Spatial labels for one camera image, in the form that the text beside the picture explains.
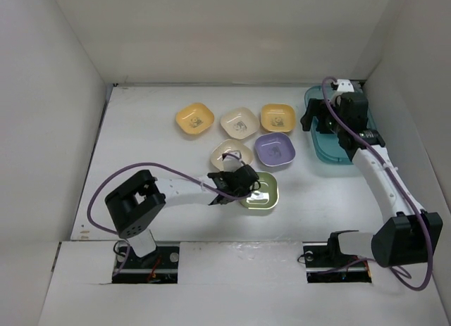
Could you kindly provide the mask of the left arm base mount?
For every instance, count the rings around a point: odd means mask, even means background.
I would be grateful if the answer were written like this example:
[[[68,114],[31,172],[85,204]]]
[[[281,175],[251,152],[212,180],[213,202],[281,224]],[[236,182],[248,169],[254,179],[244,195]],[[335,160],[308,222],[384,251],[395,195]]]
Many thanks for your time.
[[[119,240],[113,245],[113,252],[113,284],[178,283],[179,244],[157,244],[155,252],[140,258],[129,243]]]

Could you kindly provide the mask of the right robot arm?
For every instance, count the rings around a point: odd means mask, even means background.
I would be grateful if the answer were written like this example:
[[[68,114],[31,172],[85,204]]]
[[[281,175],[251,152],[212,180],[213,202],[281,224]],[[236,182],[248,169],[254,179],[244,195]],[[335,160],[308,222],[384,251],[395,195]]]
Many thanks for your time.
[[[375,234],[333,232],[326,257],[342,265],[353,256],[374,259],[387,268],[430,261],[443,227],[438,213],[428,212],[408,191],[392,164],[380,133],[369,124],[369,102],[358,92],[345,92],[327,106],[308,98],[300,123],[304,131],[333,135],[364,176],[379,206],[383,226]]]

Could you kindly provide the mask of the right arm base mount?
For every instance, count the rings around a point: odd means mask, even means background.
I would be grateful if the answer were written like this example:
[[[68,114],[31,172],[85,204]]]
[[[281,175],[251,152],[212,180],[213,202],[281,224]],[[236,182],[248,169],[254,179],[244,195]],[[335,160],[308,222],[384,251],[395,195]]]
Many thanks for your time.
[[[344,254],[338,236],[351,230],[332,232],[326,242],[303,242],[297,262],[306,270],[309,284],[372,283],[368,261]]]

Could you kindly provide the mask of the purple panda plate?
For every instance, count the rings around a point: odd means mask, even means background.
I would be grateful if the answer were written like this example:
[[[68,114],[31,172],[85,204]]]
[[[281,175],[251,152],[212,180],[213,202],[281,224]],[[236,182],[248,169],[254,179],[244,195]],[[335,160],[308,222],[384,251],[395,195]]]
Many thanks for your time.
[[[285,133],[271,132],[259,136],[254,148],[259,160],[268,167],[291,163],[296,156],[291,139]]]

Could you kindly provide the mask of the green plate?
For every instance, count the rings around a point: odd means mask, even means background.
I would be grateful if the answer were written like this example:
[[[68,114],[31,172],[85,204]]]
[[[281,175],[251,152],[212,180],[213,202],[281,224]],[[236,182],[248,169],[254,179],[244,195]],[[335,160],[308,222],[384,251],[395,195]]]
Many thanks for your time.
[[[240,201],[240,204],[250,210],[270,210],[279,200],[278,182],[268,172],[257,172],[259,183],[252,195]]]

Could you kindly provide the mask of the cream panda plate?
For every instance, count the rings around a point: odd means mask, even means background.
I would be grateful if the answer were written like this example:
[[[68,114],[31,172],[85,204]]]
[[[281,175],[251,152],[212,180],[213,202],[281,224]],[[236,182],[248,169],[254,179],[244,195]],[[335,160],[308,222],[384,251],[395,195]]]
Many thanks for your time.
[[[242,160],[246,164],[251,164],[254,160],[254,153],[250,148],[243,143],[235,139],[227,139],[221,142],[211,153],[210,161],[212,165],[220,171],[224,170],[223,167],[223,153],[229,153],[231,151],[239,151],[241,153]]]
[[[245,139],[260,128],[259,119],[248,108],[234,108],[221,117],[221,127],[233,139]]]

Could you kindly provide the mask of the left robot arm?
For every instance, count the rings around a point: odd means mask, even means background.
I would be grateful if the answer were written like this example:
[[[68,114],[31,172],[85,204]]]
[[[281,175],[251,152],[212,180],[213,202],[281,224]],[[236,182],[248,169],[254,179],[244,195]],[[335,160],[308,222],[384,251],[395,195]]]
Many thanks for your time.
[[[193,180],[183,176],[158,180],[149,170],[140,170],[108,194],[105,204],[118,236],[131,246],[132,258],[146,268],[157,257],[149,226],[164,207],[226,205],[251,196],[259,185],[250,165]]]

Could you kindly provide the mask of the yellow panda plate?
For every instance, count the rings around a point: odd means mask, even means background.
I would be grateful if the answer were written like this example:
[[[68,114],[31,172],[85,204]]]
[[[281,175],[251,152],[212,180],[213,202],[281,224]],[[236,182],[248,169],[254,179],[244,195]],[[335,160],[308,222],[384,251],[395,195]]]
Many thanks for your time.
[[[261,125],[268,132],[291,132],[296,125],[295,110],[287,104],[266,104],[261,108]]]
[[[213,125],[215,116],[203,103],[193,103],[178,111],[175,121],[184,133],[198,135]]]

